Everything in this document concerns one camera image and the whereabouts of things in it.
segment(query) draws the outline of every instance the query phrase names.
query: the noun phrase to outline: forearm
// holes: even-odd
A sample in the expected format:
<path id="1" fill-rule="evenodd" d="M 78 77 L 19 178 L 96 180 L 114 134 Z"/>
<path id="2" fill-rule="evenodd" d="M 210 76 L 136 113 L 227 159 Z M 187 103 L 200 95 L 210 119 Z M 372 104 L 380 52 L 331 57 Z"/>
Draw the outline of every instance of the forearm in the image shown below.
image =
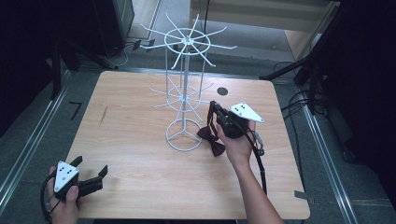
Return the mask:
<path id="1" fill-rule="evenodd" d="M 264 194 L 249 164 L 238 164 L 235 165 L 234 169 L 242 191 L 248 223 L 283 223 L 279 214 Z"/>

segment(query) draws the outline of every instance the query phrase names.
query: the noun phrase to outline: wrist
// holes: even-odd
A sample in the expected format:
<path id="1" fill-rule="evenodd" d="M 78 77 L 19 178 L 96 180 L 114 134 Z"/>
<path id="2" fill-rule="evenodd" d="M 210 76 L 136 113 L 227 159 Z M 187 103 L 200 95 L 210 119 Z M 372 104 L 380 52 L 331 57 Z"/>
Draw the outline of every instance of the wrist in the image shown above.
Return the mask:
<path id="1" fill-rule="evenodd" d="M 233 168 L 235 169 L 238 178 L 252 172 L 248 161 L 240 161 L 233 163 Z"/>

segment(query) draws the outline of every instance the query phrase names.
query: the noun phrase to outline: human hand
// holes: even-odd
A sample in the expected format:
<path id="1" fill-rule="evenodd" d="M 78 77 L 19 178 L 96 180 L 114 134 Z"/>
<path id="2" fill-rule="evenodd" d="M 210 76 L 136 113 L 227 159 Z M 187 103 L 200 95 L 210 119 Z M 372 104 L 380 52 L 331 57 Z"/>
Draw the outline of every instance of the human hand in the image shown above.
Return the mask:
<path id="1" fill-rule="evenodd" d="M 49 173 L 56 169 L 52 166 L 49 169 Z M 49 193 L 49 204 L 50 204 L 50 216 L 51 223 L 53 224 L 76 224 L 78 223 L 78 187 L 73 186 L 67 191 L 66 200 L 59 201 L 59 199 L 54 197 L 53 192 L 54 178 L 50 179 L 47 184 L 47 189 Z"/>
<path id="2" fill-rule="evenodd" d="M 248 122 L 248 127 L 251 131 L 256 130 L 256 122 L 250 120 Z M 245 136 L 237 139 L 232 139 L 226 137 L 219 124 L 217 124 L 218 137 L 224 143 L 225 150 L 227 152 L 227 157 L 230 160 L 233 167 L 236 169 L 240 166 L 249 165 L 250 155 L 251 155 L 251 144 Z M 250 139 L 253 138 L 253 133 L 249 132 L 248 136 Z"/>

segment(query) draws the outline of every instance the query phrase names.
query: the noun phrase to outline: spinning rack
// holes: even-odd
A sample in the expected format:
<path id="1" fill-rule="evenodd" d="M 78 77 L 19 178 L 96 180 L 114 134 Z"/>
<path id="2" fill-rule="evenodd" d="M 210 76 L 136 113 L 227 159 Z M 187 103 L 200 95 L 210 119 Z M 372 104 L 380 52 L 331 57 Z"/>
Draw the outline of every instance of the spinning rack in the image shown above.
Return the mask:
<path id="1" fill-rule="evenodd" d="M 216 31 L 211 34 L 204 34 L 203 32 L 200 32 L 195 29 L 195 26 L 198 22 L 199 15 L 197 15 L 197 18 L 195 20 L 194 25 L 191 28 L 178 28 L 172 20 L 168 17 L 166 14 L 166 18 L 172 23 L 172 25 L 175 27 L 175 29 L 169 31 L 168 33 L 162 33 L 159 31 L 155 31 L 152 29 L 149 29 L 145 27 L 144 25 L 141 25 L 144 29 L 164 35 L 163 38 L 163 45 L 158 45 L 158 46 L 151 46 L 151 47 L 146 47 L 146 46 L 141 46 L 143 49 L 156 49 L 156 48 L 165 48 L 165 71 L 166 71 L 166 91 L 156 91 L 152 88 L 150 88 L 152 91 L 158 92 L 160 94 L 166 95 L 166 104 L 163 105 L 155 105 L 154 107 L 162 107 L 162 106 L 167 106 L 169 105 L 172 109 L 177 111 L 177 117 L 176 119 L 168 126 L 165 136 L 166 136 L 166 141 L 169 143 L 171 147 L 174 149 L 180 150 L 180 151 L 190 151 L 195 148 L 197 148 L 201 142 L 202 139 L 197 137 L 195 134 L 192 134 L 188 130 L 188 123 L 198 127 L 198 130 L 196 133 L 201 129 L 201 126 L 199 125 L 198 122 L 196 122 L 193 119 L 187 119 L 186 113 L 187 112 L 193 112 L 200 121 L 204 122 L 201 117 L 198 115 L 198 113 L 195 111 L 195 109 L 200 105 L 200 103 L 209 103 L 206 101 L 201 100 L 201 93 L 202 91 L 210 88 L 212 85 L 202 88 L 202 83 L 203 83 L 203 78 L 204 78 L 204 71 L 205 71 L 205 64 L 208 63 L 212 67 L 216 67 L 213 63 L 211 63 L 206 55 L 208 50 L 211 47 L 216 47 L 216 48 L 222 48 L 222 49 L 235 49 L 236 46 L 233 47 L 225 47 L 225 46 L 220 46 L 220 45 L 214 45 L 210 42 L 209 36 L 215 35 L 218 33 L 223 32 L 227 27 L 223 28 L 222 30 Z M 178 45 L 182 45 L 183 47 L 181 50 L 178 50 Z M 179 84 L 177 85 L 175 81 L 172 80 L 170 76 L 168 76 L 168 50 L 173 51 L 175 54 L 177 54 L 177 58 L 175 60 L 175 63 L 171 67 L 171 69 L 175 69 L 177 66 L 177 63 L 180 61 L 180 81 Z M 199 89 L 197 90 L 194 87 L 190 86 L 190 56 L 196 56 L 200 55 L 203 59 L 203 66 L 202 66 L 202 74 L 201 74 L 201 81 L 200 81 L 200 86 Z M 179 130 L 176 133 L 172 133 L 174 129 Z M 185 138 L 191 139 L 194 143 L 191 144 L 191 147 L 178 147 L 174 143 L 174 141 L 178 137 L 183 137 L 183 141 L 185 142 Z"/>

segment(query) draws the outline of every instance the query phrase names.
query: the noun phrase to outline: bow tie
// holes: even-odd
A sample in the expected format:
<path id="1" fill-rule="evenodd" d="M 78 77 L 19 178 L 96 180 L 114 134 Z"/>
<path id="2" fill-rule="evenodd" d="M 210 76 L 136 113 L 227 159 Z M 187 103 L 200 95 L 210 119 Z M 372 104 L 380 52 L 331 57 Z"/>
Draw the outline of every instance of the bow tie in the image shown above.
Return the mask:
<path id="1" fill-rule="evenodd" d="M 213 155 L 217 157 L 224 152 L 225 146 L 217 142 L 219 140 L 218 131 L 216 130 L 215 125 L 213 124 L 214 106 L 215 106 L 215 101 L 211 101 L 209 106 L 209 112 L 207 113 L 206 127 L 200 129 L 197 135 L 209 142 L 210 146 L 212 147 Z"/>

